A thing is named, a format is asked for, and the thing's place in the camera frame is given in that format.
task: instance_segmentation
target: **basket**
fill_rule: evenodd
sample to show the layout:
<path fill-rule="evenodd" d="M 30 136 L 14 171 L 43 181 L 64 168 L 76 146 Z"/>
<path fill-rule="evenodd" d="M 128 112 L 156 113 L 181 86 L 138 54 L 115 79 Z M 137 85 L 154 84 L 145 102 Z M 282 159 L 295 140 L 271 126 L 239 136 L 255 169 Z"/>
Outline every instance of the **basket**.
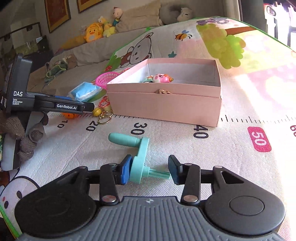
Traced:
<path fill-rule="evenodd" d="M 119 76 L 119 73 L 117 72 L 103 73 L 96 78 L 96 85 L 103 89 L 107 89 L 107 83 L 117 76 Z"/>

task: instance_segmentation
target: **pink box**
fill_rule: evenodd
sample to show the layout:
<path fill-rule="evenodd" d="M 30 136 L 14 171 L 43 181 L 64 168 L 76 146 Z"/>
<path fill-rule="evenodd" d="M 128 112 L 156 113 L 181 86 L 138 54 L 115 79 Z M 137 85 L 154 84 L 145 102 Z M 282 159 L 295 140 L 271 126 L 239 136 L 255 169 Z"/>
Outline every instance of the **pink box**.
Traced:
<path fill-rule="evenodd" d="M 171 83 L 142 83 L 145 77 L 168 74 Z M 166 90 L 172 94 L 155 93 Z M 107 84 L 116 115 L 217 126 L 221 80 L 216 60 L 152 58 L 142 61 Z"/>

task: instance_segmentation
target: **yellow ball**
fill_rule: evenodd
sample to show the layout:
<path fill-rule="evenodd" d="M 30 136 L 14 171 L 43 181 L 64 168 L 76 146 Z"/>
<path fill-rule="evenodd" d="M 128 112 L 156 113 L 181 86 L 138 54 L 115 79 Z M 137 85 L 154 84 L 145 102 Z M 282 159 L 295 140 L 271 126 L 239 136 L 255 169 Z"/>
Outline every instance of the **yellow ball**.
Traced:
<path fill-rule="evenodd" d="M 101 113 L 102 113 L 102 110 L 101 110 L 100 108 L 95 108 L 95 109 L 93 110 L 93 115 L 94 115 L 95 117 L 98 117 Z"/>

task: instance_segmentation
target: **picture frame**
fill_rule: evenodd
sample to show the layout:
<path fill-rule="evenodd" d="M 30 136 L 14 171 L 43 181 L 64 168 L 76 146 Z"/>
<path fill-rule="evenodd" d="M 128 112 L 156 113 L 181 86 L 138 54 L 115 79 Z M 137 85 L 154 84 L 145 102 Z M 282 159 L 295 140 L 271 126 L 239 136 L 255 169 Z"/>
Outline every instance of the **picture frame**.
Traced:
<path fill-rule="evenodd" d="M 44 5 L 50 33 L 71 19 L 69 0 L 44 0 Z"/>
<path fill-rule="evenodd" d="M 93 7 L 94 5 L 97 5 L 104 1 L 106 0 L 77 0 L 78 13 L 82 13 L 90 7 Z"/>

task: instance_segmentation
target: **keychain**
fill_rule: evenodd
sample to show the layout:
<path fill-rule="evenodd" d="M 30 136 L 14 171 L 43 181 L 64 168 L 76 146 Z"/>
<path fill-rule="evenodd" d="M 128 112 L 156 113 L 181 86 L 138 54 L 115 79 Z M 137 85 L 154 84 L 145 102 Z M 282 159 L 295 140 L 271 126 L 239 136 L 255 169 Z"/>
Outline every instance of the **keychain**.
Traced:
<path fill-rule="evenodd" d="M 112 119 L 113 111 L 112 110 L 102 110 L 101 108 L 95 108 L 93 110 L 93 115 L 95 117 L 98 117 L 98 124 L 99 125 L 104 125 L 110 122 Z M 106 122 L 101 122 L 102 119 L 109 118 Z"/>

